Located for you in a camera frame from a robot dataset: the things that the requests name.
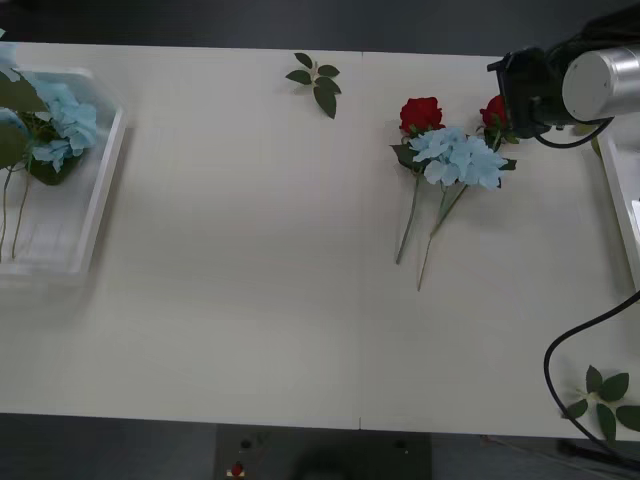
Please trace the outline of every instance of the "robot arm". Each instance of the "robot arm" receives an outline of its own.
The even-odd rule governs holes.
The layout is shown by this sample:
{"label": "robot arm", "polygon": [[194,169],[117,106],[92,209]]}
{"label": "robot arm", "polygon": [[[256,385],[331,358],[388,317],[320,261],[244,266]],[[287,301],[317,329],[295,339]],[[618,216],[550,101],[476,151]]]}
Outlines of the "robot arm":
{"label": "robot arm", "polygon": [[608,125],[640,111],[640,4],[589,22],[546,52],[528,48],[487,67],[498,76],[511,130],[536,137],[551,126]]}

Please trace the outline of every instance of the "red object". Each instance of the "red object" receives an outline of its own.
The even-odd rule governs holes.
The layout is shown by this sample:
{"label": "red object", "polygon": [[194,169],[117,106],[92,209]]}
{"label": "red object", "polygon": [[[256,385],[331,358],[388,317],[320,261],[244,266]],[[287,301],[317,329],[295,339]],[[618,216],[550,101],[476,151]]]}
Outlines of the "red object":
{"label": "red object", "polygon": [[507,128],[507,114],[504,111],[504,99],[502,95],[496,95],[489,101],[487,108],[481,108],[482,121],[487,127],[497,127],[494,114],[500,118],[500,128]]}
{"label": "red object", "polygon": [[429,127],[431,130],[444,128],[444,125],[440,124],[442,109],[438,108],[438,99],[435,97],[410,98],[400,111],[400,119],[402,120],[400,130],[408,135],[426,132]]}
{"label": "red object", "polygon": [[234,477],[239,477],[242,472],[244,472],[244,467],[240,462],[231,467],[231,475],[233,475]]}

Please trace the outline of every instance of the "blue hydrangea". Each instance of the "blue hydrangea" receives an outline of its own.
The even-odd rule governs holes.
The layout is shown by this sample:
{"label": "blue hydrangea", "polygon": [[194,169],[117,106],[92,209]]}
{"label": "blue hydrangea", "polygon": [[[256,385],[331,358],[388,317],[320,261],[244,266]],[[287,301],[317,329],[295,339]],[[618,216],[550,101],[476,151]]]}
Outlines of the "blue hydrangea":
{"label": "blue hydrangea", "polygon": [[[20,76],[13,71],[16,67],[16,45],[0,42],[0,73],[15,82]],[[33,156],[41,162],[51,162],[59,172],[66,158],[82,155],[85,148],[96,143],[96,108],[88,103],[80,103],[64,83],[38,80],[37,76],[25,72],[23,76],[33,85],[38,96],[47,105],[48,112],[36,113],[45,122],[51,122],[60,139],[33,148]],[[15,113],[0,109],[0,122],[9,122],[27,131]]]}
{"label": "blue hydrangea", "polygon": [[50,121],[61,139],[33,149],[33,156],[41,162],[51,162],[59,172],[66,158],[82,155],[85,148],[96,143],[96,108],[88,103],[80,103],[64,83],[38,80],[35,75],[25,75],[38,96],[49,109],[36,114],[44,121]]}
{"label": "blue hydrangea", "polygon": [[467,137],[459,128],[443,128],[420,135],[409,141],[418,152],[414,162],[431,159],[424,170],[429,183],[442,183],[445,187],[455,182],[482,185],[493,190],[500,185],[507,163],[490,149],[481,138]]}
{"label": "blue hydrangea", "polygon": [[73,155],[68,139],[51,140],[49,143],[39,147],[33,147],[33,157],[41,162],[51,162],[54,170],[59,172],[65,158]]}

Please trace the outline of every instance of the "rose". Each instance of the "rose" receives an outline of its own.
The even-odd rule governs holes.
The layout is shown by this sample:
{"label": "rose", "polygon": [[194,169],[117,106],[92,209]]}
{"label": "rose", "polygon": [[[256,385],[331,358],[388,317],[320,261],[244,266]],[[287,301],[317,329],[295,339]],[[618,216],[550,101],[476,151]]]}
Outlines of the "rose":
{"label": "rose", "polygon": [[487,127],[497,127],[498,130],[506,129],[507,114],[504,111],[504,99],[502,95],[493,97],[487,108],[481,108],[482,121]]}
{"label": "rose", "polygon": [[444,125],[440,124],[442,109],[438,108],[438,100],[435,97],[410,98],[400,111],[400,119],[400,130],[407,135],[444,128]]}

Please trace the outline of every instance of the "green leaf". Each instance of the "green leaf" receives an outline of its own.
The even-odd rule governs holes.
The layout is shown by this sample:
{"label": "green leaf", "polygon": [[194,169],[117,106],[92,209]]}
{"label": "green leaf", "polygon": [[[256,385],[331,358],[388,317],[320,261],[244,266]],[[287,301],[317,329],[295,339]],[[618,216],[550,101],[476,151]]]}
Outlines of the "green leaf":
{"label": "green leaf", "polygon": [[605,402],[617,402],[629,388],[629,374],[619,373],[611,378],[607,378],[598,389],[598,395]]}
{"label": "green leaf", "polygon": [[598,142],[598,137],[593,137],[591,139],[591,148],[593,148],[593,151],[596,152],[596,155],[598,155],[600,157],[600,160],[602,160],[602,152],[600,151],[600,143]]}
{"label": "green leaf", "polygon": [[0,168],[10,167],[22,160],[27,143],[26,135],[18,127],[0,123]]}
{"label": "green leaf", "polygon": [[294,54],[298,61],[307,68],[313,68],[313,61],[306,53],[298,52]]}
{"label": "green leaf", "polygon": [[56,172],[51,162],[41,162],[34,158],[31,159],[31,167],[29,173],[40,180],[45,185],[60,185],[84,157],[84,152],[79,157],[70,157],[65,159],[59,172]]}
{"label": "green leaf", "polygon": [[618,407],[616,417],[628,429],[640,432],[640,407],[633,405]]}
{"label": "green leaf", "polygon": [[512,160],[510,158],[505,158],[507,163],[500,167],[500,170],[515,170],[517,160]]}
{"label": "green leaf", "polygon": [[609,407],[601,403],[596,406],[596,412],[598,413],[598,423],[604,438],[607,442],[613,443],[616,439],[616,417],[613,416],[613,412]]}
{"label": "green leaf", "polygon": [[320,105],[320,108],[324,110],[324,113],[331,118],[336,118],[336,95],[330,90],[322,87],[315,87],[313,89],[313,96],[316,97],[316,102]]}
{"label": "green leaf", "polygon": [[311,75],[309,74],[309,72],[306,72],[304,70],[294,70],[289,75],[287,75],[287,78],[303,85],[311,85]]}
{"label": "green leaf", "polygon": [[12,82],[0,74],[0,107],[16,112],[48,112],[49,109],[38,97],[35,88],[20,75],[20,80]]}
{"label": "green leaf", "polygon": [[491,118],[493,118],[493,125],[498,127],[498,130],[502,130],[502,120],[500,120],[500,115],[492,113]]}
{"label": "green leaf", "polygon": [[602,374],[595,368],[589,365],[587,369],[587,392],[597,392],[602,386]]}
{"label": "green leaf", "polygon": [[514,145],[520,143],[518,137],[516,137],[513,133],[505,133],[504,138],[507,142],[513,143]]}
{"label": "green leaf", "polygon": [[327,90],[333,93],[342,93],[340,87],[336,85],[336,82],[331,80],[329,77],[318,77],[316,78],[316,85],[326,88]]}
{"label": "green leaf", "polygon": [[580,418],[587,411],[589,404],[586,400],[582,399],[579,402],[574,403],[573,405],[569,405],[567,410],[569,411],[569,415],[572,418]]}
{"label": "green leaf", "polygon": [[318,73],[325,77],[337,77],[340,74],[340,70],[333,65],[323,65],[318,69]]}
{"label": "green leaf", "polygon": [[420,173],[427,165],[429,165],[429,163],[431,163],[430,158],[427,158],[422,162],[414,162],[413,157],[415,157],[418,152],[411,150],[409,145],[391,145],[391,148],[396,152],[398,163],[412,172]]}

